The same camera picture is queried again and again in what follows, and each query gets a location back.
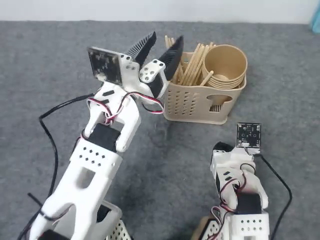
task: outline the white wall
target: white wall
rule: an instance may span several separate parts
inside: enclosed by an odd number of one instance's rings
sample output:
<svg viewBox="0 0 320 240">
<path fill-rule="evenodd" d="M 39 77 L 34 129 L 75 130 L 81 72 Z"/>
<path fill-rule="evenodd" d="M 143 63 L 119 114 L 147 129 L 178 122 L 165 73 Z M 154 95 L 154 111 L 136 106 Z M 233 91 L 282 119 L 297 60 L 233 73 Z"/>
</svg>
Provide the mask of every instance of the white wall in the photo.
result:
<svg viewBox="0 0 320 240">
<path fill-rule="evenodd" d="M 308 24 L 319 0 L 0 0 L 0 20 Z"/>
</svg>

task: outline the wire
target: wire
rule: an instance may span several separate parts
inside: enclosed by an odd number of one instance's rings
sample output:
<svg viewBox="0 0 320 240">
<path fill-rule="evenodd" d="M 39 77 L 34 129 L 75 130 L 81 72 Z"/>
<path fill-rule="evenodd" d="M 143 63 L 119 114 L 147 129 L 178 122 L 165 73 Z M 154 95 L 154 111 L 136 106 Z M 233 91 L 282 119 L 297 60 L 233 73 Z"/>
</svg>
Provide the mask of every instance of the wire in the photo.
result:
<svg viewBox="0 0 320 240">
<path fill-rule="evenodd" d="M 211 214 L 213 215 L 214 220 L 216 220 L 216 221 L 221 225 L 221 224 L 222 224 L 222 223 L 221 223 L 221 219 L 220 219 L 220 214 L 221 214 L 221 212 L 220 212 L 219 207 L 213 206 L 213 207 L 211 208 Z"/>
<path fill-rule="evenodd" d="M 262 159 L 262 161 L 264 161 L 264 163 L 270 168 L 270 170 L 280 180 L 280 182 L 284 185 L 284 187 L 287 189 L 287 191 L 289 193 L 289 200 L 288 200 L 287 204 L 284 206 L 282 212 L 280 213 L 280 216 L 278 217 L 278 220 L 276 221 L 276 224 L 274 226 L 273 232 L 272 232 L 271 237 L 270 237 L 270 240 L 274 240 L 275 236 L 276 236 L 276 233 L 277 233 L 277 230 L 278 230 L 278 227 L 279 227 L 279 225 L 281 223 L 281 220 L 284 217 L 287 209 L 289 208 L 289 206 L 290 206 L 290 204 L 292 202 L 293 196 L 292 196 L 292 192 L 291 192 L 290 187 L 283 180 L 283 178 L 276 172 L 276 170 L 271 166 L 271 164 L 264 158 L 264 156 L 262 154 L 260 154 L 260 153 L 259 154 L 255 154 L 253 156 L 254 157 L 260 157 Z"/>
<path fill-rule="evenodd" d="M 252 156 L 252 154 L 250 153 L 250 152 L 248 152 L 248 148 L 245 146 L 245 147 L 243 147 L 244 148 L 244 150 L 245 150 L 245 152 L 249 155 L 249 156 Z"/>
<path fill-rule="evenodd" d="M 131 92 L 126 93 L 126 94 L 123 96 L 123 98 L 122 98 L 122 100 L 121 100 L 121 102 L 120 102 L 120 105 L 119 105 L 118 110 L 116 111 L 116 113 L 115 113 L 114 115 L 112 115 L 112 116 L 109 117 L 109 120 L 115 119 L 115 117 L 121 112 L 121 110 L 122 110 L 122 108 L 123 108 L 123 103 L 124 103 L 125 99 L 126 99 L 127 97 L 131 96 L 131 95 L 138 95 L 138 96 L 140 96 L 141 98 L 146 99 L 146 100 L 149 100 L 149 101 L 152 101 L 152 102 L 158 104 L 158 105 L 161 107 L 161 110 L 150 110 L 150 109 L 146 108 L 146 106 L 142 103 L 143 108 L 146 109 L 148 112 L 150 112 L 150 113 L 152 113 L 152 114 L 163 114 L 163 113 L 164 113 L 164 110 L 165 110 L 165 109 L 164 109 L 164 105 L 162 104 L 161 101 L 159 101 L 158 99 L 156 99 L 156 98 L 154 98 L 154 97 L 145 95 L 145 94 L 143 94 L 143 93 L 141 93 L 141 92 L 131 91 Z"/>
<path fill-rule="evenodd" d="M 85 100 L 85 99 L 90 98 L 92 96 L 94 96 L 93 93 L 75 97 L 75 98 L 73 98 L 71 100 L 65 101 L 65 102 L 63 102 L 63 103 L 51 108 L 49 111 L 45 112 L 44 114 L 42 114 L 39 117 L 39 122 L 40 122 L 42 128 L 44 129 L 46 135 L 50 139 L 51 145 L 53 147 L 53 152 L 54 152 L 54 171 L 53 171 L 53 177 L 52 177 L 52 180 L 51 180 L 51 185 L 50 185 L 50 189 L 49 189 L 49 193 L 48 193 L 47 197 L 50 197 L 51 194 L 54 191 L 56 178 L 57 178 L 57 173 L 58 173 L 59 157 L 58 157 L 58 150 L 57 150 L 56 143 L 55 143 L 51 133 L 49 132 L 48 128 L 46 127 L 45 123 L 43 122 L 43 119 L 46 118 L 47 116 L 49 116 L 50 114 L 52 114 L 53 112 L 65 107 L 65 106 L 68 106 L 68 105 L 73 104 L 75 102 L 79 102 L 79 101 Z"/>
<path fill-rule="evenodd" d="M 54 152 L 54 170 L 53 170 L 52 180 L 51 180 L 50 189 L 49 189 L 47 197 L 50 197 L 52 195 L 52 193 L 54 191 L 54 188 L 55 188 L 55 183 L 56 183 L 57 173 L 58 173 L 58 166 L 59 166 L 59 156 L 58 156 L 58 150 L 57 150 L 56 143 L 55 143 L 51 133 L 49 132 L 48 128 L 46 127 L 45 123 L 43 122 L 43 119 L 48 117 L 53 112 L 65 107 L 67 105 L 70 105 L 70 104 L 73 104 L 75 102 L 79 102 L 79 101 L 85 100 L 85 99 L 93 97 L 93 96 L 94 96 L 94 94 L 90 93 L 90 94 L 87 94 L 87 95 L 78 96 L 78 97 L 75 97 L 75 98 L 73 98 L 71 100 L 65 101 L 65 102 L 63 102 L 63 103 L 51 108 L 49 111 L 47 111 L 44 114 L 42 114 L 38 119 L 39 122 L 40 122 L 40 125 L 44 129 L 44 132 L 46 133 L 46 135 L 50 139 L 50 142 L 51 142 L 51 145 L 52 145 L 52 148 L 53 148 L 53 152 Z M 31 228 L 32 223 L 35 221 L 36 217 L 38 216 L 38 214 L 40 212 L 41 212 L 41 208 L 30 218 L 30 220 L 25 225 L 23 230 L 19 233 L 19 236 L 18 236 L 17 240 L 21 240 L 22 238 L 26 239 L 26 235 L 27 235 L 29 229 Z"/>
<path fill-rule="evenodd" d="M 91 102 L 94 102 L 95 104 L 97 104 L 97 105 L 105 108 L 106 111 L 104 112 L 104 116 L 105 116 L 105 122 L 104 122 L 104 123 L 105 123 L 106 125 L 112 125 L 114 121 L 113 121 L 113 119 L 109 120 L 109 117 L 112 116 L 112 112 L 111 112 L 110 108 L 108 107 L 108 105 L 104 104 L 102 101 L 99 101 L 99 100 L 97 100 L 97 99 L 94 99 L 94 98 L 92 98 L 92 97 L 89 97 L 89 98 L 86 100 L 86 104 L 87 104 L 87 106 L 88 106 L 89 109 L 90 109 L 90 103 L 91 103 Z"/>
<path fill-rule="evenodd" d="M 209 237 L 207 238 L 207 240 L 216 240 L 216 239 L 217 239 L 217 237 L 219 236 L 219 234 L 221 233 L 221 231 L 222 231 L 222 229 L 223 229 L 223 227 L 224 227 L 224 225 L 225 225 L 226 216 L 227 216 L 228 214 L 229 214 L 229 211 L 227 211 L 227 212 L 224 214 L 223 220 L 222 220 L 222 224 L 221 224 L 221 226 L 220 226 L 219 231 L 218 231 L 217 233 L 214 233 L 213 235 L 209 236 Z"/>
<path fill-rule="evenodd" d="M 36 198 L 31 192 L 28 192 L 27 194 L 33 201 L 35 201 L 36 204 L 39 205 L 39 207 L 42 207 L 43 204 L 39 201 L 38 198 Z"/>
<path fill-rule="evenodd" d="M 227 203 L 226 203 L 226 201 L 222 198 L 222 192 L 226 189 L 226 187 L 227 187 L 229 184 L 233 183 L 234 181 L 238 181 L 238 183 L 239 183 L 239 180 L 236 179 L 236 178 L 230 179 L 230 180 L 221 188 L 221 190 L 220 190 L 220 194 L 219 194 L 220 201 L 221 201 L 222 203 L 224 203 L 225 205 L 227 205 Z"/>
<path fill-rule="evenodd" d="M 256 172 L 257 172 L 257 171 L 256 171 L 256 168 L 255 168 L 254 166 L 252 166 L 252 165 L 249 164 L 249 163 L 242 163 L 242 164 L 240 165 L 240 170 L 243 170 L 243 169 L 242 169 L 242 166 L 243 166 L 243 165 L 248 165 L 248 166 L 250 166 L 251 168 L 253 168 L 253 170 L 254 170 L 254 175 L 256 175 Z"/>
</svg>

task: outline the white perforated base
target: white perforated base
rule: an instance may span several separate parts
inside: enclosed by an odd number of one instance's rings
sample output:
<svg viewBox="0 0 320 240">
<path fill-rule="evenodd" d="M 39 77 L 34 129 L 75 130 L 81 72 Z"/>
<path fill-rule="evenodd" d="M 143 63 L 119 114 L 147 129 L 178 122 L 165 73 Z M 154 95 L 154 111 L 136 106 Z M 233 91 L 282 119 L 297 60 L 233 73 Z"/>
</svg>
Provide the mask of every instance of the white perforated base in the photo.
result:
<svg viewBox="0 0 320 240">
<path fill-rule="evenodd" d="M 232 234 L 236 236 L 268 236 L 269 215 L 242 214 L 231 216 Z"/>
<path fill-rule="evenodd" d="M 131 240 L 131 237 L 127 232 L 126 226 L 122 220 L 119 221 L 112 234 L 107 236 L 105 240 Z"/>
<path fill-rule="evenodd" d="M 216 234 L 219 231 L 219 225 L 216 220 L 210 220 L 208 226 L 205 229 L 203 237 L 201 240 L 207 240 L 213 234 Z M 221 239 L 221 234 L 216 238 L 217 240 Z"/>
</svg>

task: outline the black cable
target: black cable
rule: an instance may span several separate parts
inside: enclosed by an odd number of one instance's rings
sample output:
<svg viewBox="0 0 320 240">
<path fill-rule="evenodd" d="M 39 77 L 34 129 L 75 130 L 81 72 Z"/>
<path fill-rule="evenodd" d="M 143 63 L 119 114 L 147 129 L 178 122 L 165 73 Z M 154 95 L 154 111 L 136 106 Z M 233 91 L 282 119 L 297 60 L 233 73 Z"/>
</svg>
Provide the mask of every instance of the black cable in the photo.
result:
<svg viewBox="0 0 320 240">
<path fill-rule="evenodd" d="M 264 156 L 262 154 L 255 154 L 253 155 L 254 157 L 260 157 L 264 163 L 270 168 L 270 170 L 274 173 L 274 175 L 280 180 L 280 182 L 285 186 L 285 188 L 287 189 L 288 193 L 289 193 L 289 200 L 287 202 L 287 204 L 285 205 L 285 207 L 283 208 L 282 212 L 280 213 L 280 216 L 278 218 L 278 220 L 276 221 L 276 224 L 274 226 L 274 229 L 273 229 L 273 232 L 271 234 L 271 237 L 270 237 L 270 240 L 274 240 L 275 239 L 275 236 L 276 236 L 276 233 L 277 233 L 277 230 L 278 230 L 278 227 L 280 225 L 280 222 L 282 220 L 282 218 L 284 217 L 287 209 L 289 208 L 291 202 L 292 202 L 292 192 L 291 192 L 291 189 L 290 187 L 287 185 L 287 183 L 282 179 L 282 177 L 276 172 L 276 170 L 274 170 L 274 168 L 271 166 L 271 164 L 264 158 Z"/>
<path fill-rule="evenodd" d="M 28 192 L 27 194 L 33 201 L 35 201 L 36 204 L 39 205 L 39 207 L 42 207 L 42 203 L 39 201 L 38 198 L 36 198 L 31 192 Z"/>
<path fill-rule="evenodd" d="M 41 126 L 42 126 L 42 128 L 44 129 L 46 135 L 50 139 L 50 142 L 51 142 L 51 145 L 52 145 L 52 148 L 53 148 L 53 152 L 54 152 L 54 170 L 53 170 L 53 176 L 52 176 L 51 185 L 50 185 L 50 189 L 49 189 L 47 197 L 50 197 L 52 195 L 52 193 L 54 191 L 54 188 L 55 188 L 55 183 L 56 183 L 57 173 L 58 173 L 58 166 L 59 166 L 59 156 L 58 156 L 58 150 L 57 150 L 56 143 L 55 143 L 51 133 L 49 132 L 48 128 L 46 127 L 45 123 L 43 122 L 43 119 L 48 117 L 53 112 L 65 107 L 67 105 L 70 105 L 70 104 L 73 104 L 75 102 L 79 102 L 79 101 L 85 100 L 85 99 L 93 97 L 93 96 L 94 96 L 94 94 L 90 93 L 90 94 L 87 94 L 87 95 L 78 96 L 78 97 L 75 97 L 75 98 L 73 98 L 71 100 L 65 101 L 65 102 L 63 102 L 63 103 L 51 108 L 49 111 L 47 111 L 44 114 L 42 114 L 38 119 L 40 124 L 41 124 Z M 26 239 L 26 235 L 27 235 L 32 223 L 34 222 L 34 220 L 36 219 L 36 217 L 38 216 L 38 214 L 40 212 L 41 212 L 41 208 L 31 217 L 31 219 L 25 225 L 23 230 L 20 232 L 17 240 L 21 240 L 23 237 L 24 237 L 24 239 Z"/>
<path fill-rule="evenodd" d="M 75 98 L 73 98 L 71 100 L 65 101 L 65 102 L 63 102 L 63 103 L 51 108 L 49 111 L 45 112 L 44 114 L 42 114 L 39 117 L 39 122 L 40 122 L 42 128 L 44 129 L 46 135 L 50 139 L 51 145 L 53 147 L 53 152 L 54 152 L 54 170 L 53 170 L 53 176 L 52 176 L 51 185 L 50 185 L 50 189 L 49 189 L 49 193 L 48 193 L 47 197 L 50 197 L 51 194 L 54 191 L 56 178 L 57 178 L 57 173 L 58 173 L 59 157 L 58 157 L 58 150 L 57 150 L 56 143 L 55 143 L 51 133 L 49 132 L 48 128 L 46 127 L 45 123 L 43 122 L 43 119 L 46 118 L 47 116 L 49 116 L 50 114 L 52 114 L 53 112 L 65 107 L 67 105 L 70 105 L 70 104 L 73 104 L 75 102 L 79 102 L 79 101 L 85 100 L 85 99 L 93 97 L 93 96 L 94 96 L 94 94 L 90 93 L 90 94 L 87 94 L 87 95 L 75 97 Z"/>
</svg>

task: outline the beige plastic basket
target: beige plastic basket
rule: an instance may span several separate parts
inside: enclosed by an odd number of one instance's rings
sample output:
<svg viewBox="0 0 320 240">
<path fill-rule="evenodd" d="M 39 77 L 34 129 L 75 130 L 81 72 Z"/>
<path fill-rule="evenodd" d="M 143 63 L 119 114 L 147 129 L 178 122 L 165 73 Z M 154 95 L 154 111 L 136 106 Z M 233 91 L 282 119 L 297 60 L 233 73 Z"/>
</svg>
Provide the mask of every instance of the beige plastic basket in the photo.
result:
<svg viewBox="0 0 320 240">
<path fill-rule="evenodd" d="M 188 58 L 189 55 L 190 53 L 184 52 L 182 57 Z M 170 82 L 165 96 L 164 117 L 178 122 L 224 124 L 246 85 L 246 76 L 234 89 L 181 86 Z"/>
</svg>

